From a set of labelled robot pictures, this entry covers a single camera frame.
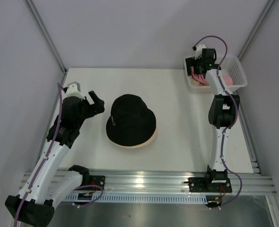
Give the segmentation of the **black bucket hat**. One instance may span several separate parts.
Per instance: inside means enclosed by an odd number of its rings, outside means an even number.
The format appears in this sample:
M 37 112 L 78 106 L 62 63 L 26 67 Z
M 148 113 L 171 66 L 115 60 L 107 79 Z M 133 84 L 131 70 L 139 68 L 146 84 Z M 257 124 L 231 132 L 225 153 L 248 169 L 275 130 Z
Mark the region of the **black bucket hat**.
M 156 117 L 141 97 L 125 94 L 112 104 L 106 134 L 111 142 L 135 146 L 146 142 L 156 127 Z

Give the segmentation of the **cream bucket hat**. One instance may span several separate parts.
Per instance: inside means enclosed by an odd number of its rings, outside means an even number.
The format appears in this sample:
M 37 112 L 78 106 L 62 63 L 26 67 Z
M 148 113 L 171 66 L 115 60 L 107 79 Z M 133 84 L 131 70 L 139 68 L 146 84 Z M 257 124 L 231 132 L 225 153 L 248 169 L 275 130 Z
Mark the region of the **cream bucket hat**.
M 112 143 L 118 147 L 121 147 L 121 148 L 127 148 L 127 149 L 137 149 L 137 148 L 142 148 L 144 146 L 147 146 L 148 144 L 150 144 L 152 141 L 155 140 L 155 138 L 157 137 L 157 134 L 158 134 L 158 128 L 156 127 L 153 135 L 144 143 L 141 143 L 139 145 L 135 145 L 135 146 L 123 146 L 123 145 L 120 145 L 120 144 L 117 144 L 115 142 L 112 141 Z

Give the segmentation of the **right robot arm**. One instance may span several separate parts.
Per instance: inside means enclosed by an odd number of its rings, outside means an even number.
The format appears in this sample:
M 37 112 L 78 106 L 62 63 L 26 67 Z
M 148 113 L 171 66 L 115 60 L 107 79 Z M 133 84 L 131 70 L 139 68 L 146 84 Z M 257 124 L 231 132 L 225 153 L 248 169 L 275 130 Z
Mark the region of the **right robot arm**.
M 216 50 L 200 44 L 193 48 L 195 56 L 185 60 L 190 75 L 202 76 L 213 93 L 208 121 L 212 127 L 212 152 L 210 163 L 203 177 L 190 177 L 190 192 L 231 193 L 232 186 L 226 164 L 227 141 L 238 117 L 240 97 L 234 95 L 222 76 L 221 66 L 216 63 Z

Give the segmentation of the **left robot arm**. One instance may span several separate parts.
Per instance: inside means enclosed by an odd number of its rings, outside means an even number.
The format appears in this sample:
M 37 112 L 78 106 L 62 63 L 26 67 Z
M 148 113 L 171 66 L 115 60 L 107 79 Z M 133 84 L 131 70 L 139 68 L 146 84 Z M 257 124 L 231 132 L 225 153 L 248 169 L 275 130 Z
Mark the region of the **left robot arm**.
M 35 227 L 48 226 L 56 208 L 74 190 L 92 189 L 104 193 L 104 187 L 93 182 L 89 169 L 78 165 L 70 167 L 62 180 L 54 187 L 50 186 L 60 163 L 79 136 L 84 121 L 105 110 L 104 101 L 94 91 L 88 93 L 93 104 L 79 91 L 69 92 L 68 88 L 64 91 L 66 97 L 60 97 L 59 114 L 49 129 L 38 163 L 19 193 L 8 196 L 5 201 L 15 227 L 18 222 Z

